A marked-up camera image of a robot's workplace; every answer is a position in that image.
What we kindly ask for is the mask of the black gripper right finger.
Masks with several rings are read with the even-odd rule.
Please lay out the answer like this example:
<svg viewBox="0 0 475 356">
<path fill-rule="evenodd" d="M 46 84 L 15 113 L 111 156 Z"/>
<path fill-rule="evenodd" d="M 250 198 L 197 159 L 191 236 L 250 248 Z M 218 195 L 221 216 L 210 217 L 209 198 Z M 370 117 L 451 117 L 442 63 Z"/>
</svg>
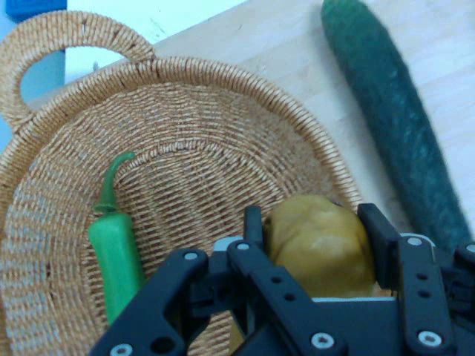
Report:
<svg viewBox="0 0 475 356">
<path fill-rule="evenodd" d="M 403 355 L 474 354 L 474 244 L 449 253 L 423 235 L 399 234 L 371 203 L 358 206 L 376 280 L 397 294 Z"/>
</svg>

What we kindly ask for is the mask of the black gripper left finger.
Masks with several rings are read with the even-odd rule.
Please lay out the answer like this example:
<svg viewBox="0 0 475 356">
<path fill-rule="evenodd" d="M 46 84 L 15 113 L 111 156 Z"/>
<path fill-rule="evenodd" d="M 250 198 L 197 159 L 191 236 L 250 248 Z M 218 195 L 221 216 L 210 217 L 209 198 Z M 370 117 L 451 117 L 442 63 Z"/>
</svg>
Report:
<svg viewBox="0 0 475 356">
<path fill-rule="evenodd" d="M 263 251 L 261 210 L 224 251 L 177 249 L 96 342 L 92 355 L 187 355 L 212 316 L 230 312 L 244 334 L 238 355 L 345 355 L 347 341 Z"/>
</svg>

